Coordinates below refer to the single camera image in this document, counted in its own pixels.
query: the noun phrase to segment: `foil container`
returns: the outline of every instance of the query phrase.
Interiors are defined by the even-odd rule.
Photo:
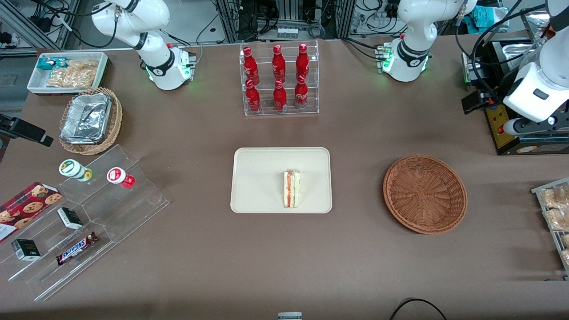
[[[104,93],[75,97],[59,137],[70,144],[99,144],[105,140],[113,100]]]

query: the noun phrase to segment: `brown tabletop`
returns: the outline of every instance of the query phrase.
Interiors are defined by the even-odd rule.
[[[465,38],[470,47],[473,38]],[[565,155],[498,157],[467,94],[454,38],[443,36],[412,83],[377,73],[341,41],[320,41],[320,114],[245,118],[239,46],[207,47],[196,80],[160,91],[134,51],[107,51],[104,86],[121,100],[117,142],[172,203],[47,302],[0,274],[4,319],[386,319],[406,297],[449,319],[567,318],[569,283],[530,189],[568,175]],[[69,97],[30,94],[22,117],[59,135]],[[325,215],[244,215],[229,207],[239,147],[321,146],[331,154]],[[387,168],[410,154],[461,176],[466,217],[453,231],[401,226],[380,192]],[[10,142],[0,164],[4,202],[33,181],[62,182],[58,164],[89,163],[57,141]],[[438,319],[426,305],[399,319]]]

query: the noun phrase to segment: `acrylic bottle rack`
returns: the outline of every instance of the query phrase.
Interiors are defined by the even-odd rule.
[[[294,88],[296,86],[296,57],[298,56],[298,46],[301,43],[305,43],[308,47],[308,57],[310,59],[308,78],[306,79],[306,85],[308,86],[308,105],[305,109],[299,110],[294,107]],[[273,76],[273,47],[266,47],[265,43],[248,43],[247,45],[241,45],[240,55],[239,55],[239,67],[241,70],[241,90],[243,93],[243,106],[246,116],[267,116],[267,115],[295,115],[295,114],[305,114],[305,113],[318,113],[320,110],[320,100],[319,100],[319,54],[318,54],[318,42],[312,41],[290,41],[278,43],[282,47],[282,55],[286,61],[286,81],[284,82],[284,89],[287,93],[287,111],[285,113],[278,113],[275,110],[274,100],[273,100],[273,90],[275,88],[275,77]],[[245,61],[245,56],[243,55],[243,48],[250,47],[253,57],[257,61],[257,67],[259,69],[259,84],[256,86],[259,91],[259,97],[261,99],[261,112],[252,113],[247,104],[247,99],[245,96],[245,69],[243,67],[243,62]]]
[[[0,264],[8,279],[26,282],[34,300],[44,301],[167,206],[170,202],[146,179],[137,162],[137,157],[115,145],[86,165],[93,170],[89,181],[69,178],[61,183],[59,188],[65,198],[0,244]],[[106,173],[112,167],[121,167],[134,176],[134,186],[125,189],[109,183]],[[61,207],[73,209],[83,227],[66,228],[57,214]],[[56,256],[91,232],[99,240],[59,266]],[[33,240],[42,257],[32,262],[18,260],[11,246],[15,239]]]

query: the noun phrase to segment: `brown wicker basket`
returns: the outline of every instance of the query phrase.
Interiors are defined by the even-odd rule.
[[[69,152],[79,153],[82,155],[93,155],[101,153],[106,149],[110,148],[111,146],[113,146],[114,141],[117,139],[118,132],[121,130],[122,107],[121,107],[121,102],[118,101],[117,99],[117,96],[111,90],[108,90],[106,88],[96,88],[96,89],[87,90],[85,92],[79,93],[79,95],[93,95],[95,93],[104,93],[113,99],[113,105],[111,106],[111,114],[109,116],[109,123],[107,125],[106,138],[103,140],[102,143],[98,145],[72,145],[70,143],[63,142],[63,140],[59,138],[59,142],[61,143],[63,148]],[[63,112],[61,121],[59,121],[60,130],[63,129],[63,125],[65,124],[65,119],[67,118],[67,113],[69,112],[71,101],[67,104],[67,108]]]
[[[383,191],[393,216],[419,233],[448,232],[466,213],[462,180],[444,162],[428,155],[395,161],[385,174]]]

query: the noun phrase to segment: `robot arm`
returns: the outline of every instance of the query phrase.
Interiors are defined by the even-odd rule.
[[[93,7],[98,10],[107,2]],[[95,27],[135,49],[156,86],[172,90],[193,79],[195,56],[170,48],[157,30],[166,27],[170,11],[162,0],[112,0],[106,10],[93,14]]]
[[[391,54],[385,57],[383,72],[402,82],[417,79],[437,36],[434,22],[468,14],[475,5],[476,0],[401,0],[397,16],[408,29],[403,39],[385,43]]]
[[[504,104],[535,121],[550,116],[569,100],[569,4],[565,0],[546,1],[555,36],[520,64],[516,80]]]

